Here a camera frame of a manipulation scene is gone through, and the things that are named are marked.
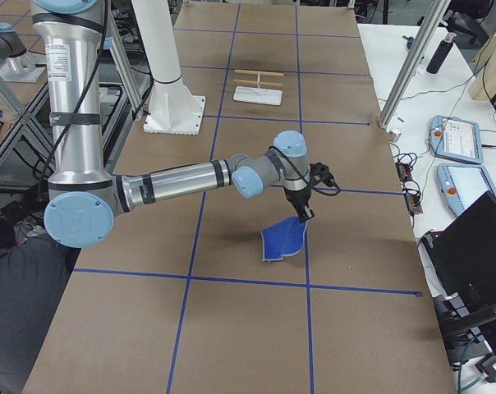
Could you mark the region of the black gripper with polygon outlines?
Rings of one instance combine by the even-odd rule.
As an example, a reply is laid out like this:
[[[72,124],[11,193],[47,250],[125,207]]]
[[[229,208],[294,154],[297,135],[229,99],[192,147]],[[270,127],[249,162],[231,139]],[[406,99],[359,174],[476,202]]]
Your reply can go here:
[[[315,216],[314,211],[310,208],[310,187],[301,190],[290,190],[285,188],[284,194],[287,201],[296,210],[300,222],[306,222],[306,220],[310,220]]]

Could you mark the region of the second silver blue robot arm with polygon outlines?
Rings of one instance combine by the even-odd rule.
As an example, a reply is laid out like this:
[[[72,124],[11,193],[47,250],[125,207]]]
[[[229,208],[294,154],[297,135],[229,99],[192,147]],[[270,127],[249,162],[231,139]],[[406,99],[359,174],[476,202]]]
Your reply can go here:
[[[36,83],[46,64],[46,57],[30,52],[12,25],[0,22],[0,76],[4,81]]]

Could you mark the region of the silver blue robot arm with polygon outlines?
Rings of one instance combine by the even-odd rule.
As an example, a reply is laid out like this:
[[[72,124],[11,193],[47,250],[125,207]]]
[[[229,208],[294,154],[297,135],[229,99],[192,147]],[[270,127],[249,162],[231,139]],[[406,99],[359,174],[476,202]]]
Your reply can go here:
[[[85,248],[104,240],[119,215],[141,205],[235,186],[249,199],[281,184],[300,222],[310,209],[312,177],[304,137],[283,131],[260,156],[238,154],[169,167],[145,149],[129,166],[105,167],[99,103],[99,58],[111,16],[107,1],[34,1],[34,28],[45,43],[55,169],[44,211],[48,234],[62,245]]]

